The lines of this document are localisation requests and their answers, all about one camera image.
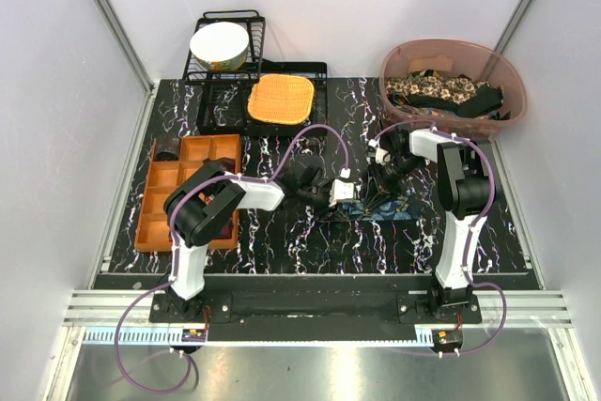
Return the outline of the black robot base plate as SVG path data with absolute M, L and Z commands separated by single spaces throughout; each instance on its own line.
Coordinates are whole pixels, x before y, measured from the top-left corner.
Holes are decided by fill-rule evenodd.
M 409 292 L 293 291 L 227 292 L 201 294 L 177 305 L 167 294 L 155 295 L 151 301 L 152 323 L 193 323 L 205 318 L 210 323 L 225 324 L 251 316 L 260 317 L 373 317 L 392 323 L 448 323 L 477 325 L 483 321 L 479 302 L 473 298 L 461 310 L 433 314 L 426 295 Z

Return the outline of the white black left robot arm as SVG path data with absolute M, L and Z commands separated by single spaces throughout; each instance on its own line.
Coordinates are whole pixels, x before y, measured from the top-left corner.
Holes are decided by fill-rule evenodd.
M 331 208 L 333 181 L 320 168 L 291 163 L 276 175 L 245 177 L 230 159 L 206 160 L 163 204 L 172 238 L 172 272 L 166 289 L 170 311 L 184 322 L 202 313 L 208 245 L 223 238 L 242 209 L 275 211 L 289 202 L 314 211 Z

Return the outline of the blue floral patterned tie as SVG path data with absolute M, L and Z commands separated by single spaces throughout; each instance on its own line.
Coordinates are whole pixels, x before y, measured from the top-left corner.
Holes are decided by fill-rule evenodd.
M 423 212 L 423 205 L 413 199 L 396 199 L 367 210 L 363 203 L 342 203 L 338 205 L 343 217 L 349 221 L 409 221 L 417 219 Z

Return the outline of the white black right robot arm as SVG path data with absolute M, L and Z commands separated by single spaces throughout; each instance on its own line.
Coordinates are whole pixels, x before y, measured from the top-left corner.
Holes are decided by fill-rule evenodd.
M 432 125 L 380 132 L 368 141 L 370 171 L 392 193 L 419 163 L 437 165 L 438 199 L 445 210 L 442 251 L 426 295 L 426 311 L 447 322 L 468 309 L 473 295 L 477 241 L 497 198 L 498 171 L 487 140 L 472 141 Z

